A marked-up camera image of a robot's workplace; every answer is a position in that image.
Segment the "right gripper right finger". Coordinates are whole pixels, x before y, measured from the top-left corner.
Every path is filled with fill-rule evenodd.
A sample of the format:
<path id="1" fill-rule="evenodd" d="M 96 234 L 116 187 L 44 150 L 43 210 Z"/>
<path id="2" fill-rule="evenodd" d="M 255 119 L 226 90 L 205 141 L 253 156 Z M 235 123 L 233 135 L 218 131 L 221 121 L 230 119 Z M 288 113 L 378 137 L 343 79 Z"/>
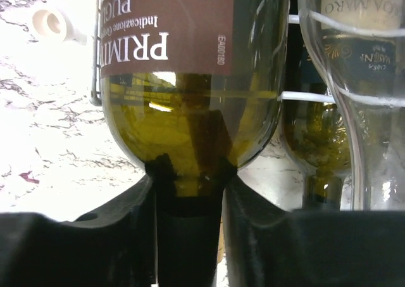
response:
<path id="1" fill-rule="evenodd" d="M 403 286 L 404 213 L 278 208 L 220 159 L 230 286 Z"/>

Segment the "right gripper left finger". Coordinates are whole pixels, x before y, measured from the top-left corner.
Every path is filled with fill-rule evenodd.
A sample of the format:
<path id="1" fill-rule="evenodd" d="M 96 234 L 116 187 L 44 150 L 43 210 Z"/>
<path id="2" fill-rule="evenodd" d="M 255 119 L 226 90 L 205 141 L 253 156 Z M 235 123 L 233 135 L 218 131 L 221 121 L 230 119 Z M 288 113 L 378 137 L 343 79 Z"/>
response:
<path id="1" fill-rule="evenodd" d="M 168 155 L 146 163 L 134 186 L 73 221 L 1 214 L 2 286 L 177 285 L 162 236 L 160 187 L 174 176 Z"/>

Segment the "clear glass wine bottle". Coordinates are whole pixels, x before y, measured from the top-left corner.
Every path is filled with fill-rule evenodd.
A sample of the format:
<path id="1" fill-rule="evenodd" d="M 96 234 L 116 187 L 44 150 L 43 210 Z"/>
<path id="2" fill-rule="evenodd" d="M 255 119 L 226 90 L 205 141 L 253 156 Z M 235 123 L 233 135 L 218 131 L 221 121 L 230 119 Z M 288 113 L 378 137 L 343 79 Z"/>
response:
<path id="1" fill-rule="evenodd" d="M 404 210 L 404 0 L 298 0 L 298 12 L 346 125 L 352 208 Z"/>

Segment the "dark green brown-label wine bottle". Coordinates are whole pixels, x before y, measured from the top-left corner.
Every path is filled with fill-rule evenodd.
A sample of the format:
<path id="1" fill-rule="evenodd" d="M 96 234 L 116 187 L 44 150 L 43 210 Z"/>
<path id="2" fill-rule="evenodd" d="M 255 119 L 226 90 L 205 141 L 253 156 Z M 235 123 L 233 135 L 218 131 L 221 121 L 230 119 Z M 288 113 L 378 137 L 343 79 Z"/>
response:
<path id="1" fill-rule="evenodd" d="M 289 0 L 101 0 L 111 133 L 152 179 L 158 284 L 211 286 L 222 197 L 280 113 Z"/>

